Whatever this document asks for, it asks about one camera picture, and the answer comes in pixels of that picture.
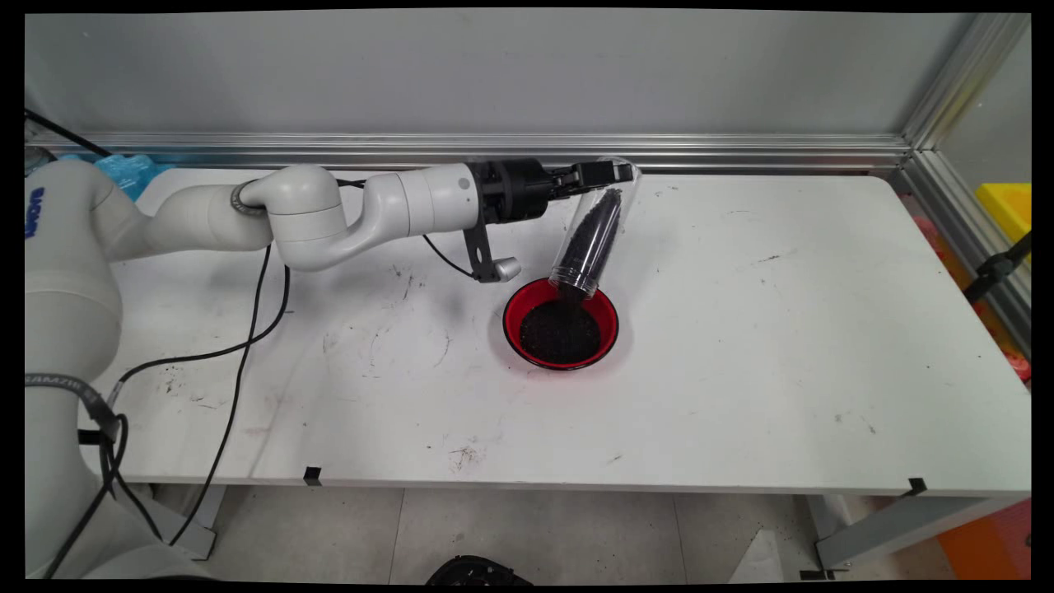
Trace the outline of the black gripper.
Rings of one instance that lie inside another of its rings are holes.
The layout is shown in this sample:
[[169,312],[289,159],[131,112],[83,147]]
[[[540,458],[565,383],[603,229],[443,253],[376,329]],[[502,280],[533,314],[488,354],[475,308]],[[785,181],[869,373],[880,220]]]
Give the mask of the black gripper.
[[479,187],[479,209],[485,225],[511,224],[542,217],[557,199],[560,180],[568,173],[568,195],[579,195],[635,181],[632,164],[583,162],[570,169],[545,169],[538,159],[472,162]]

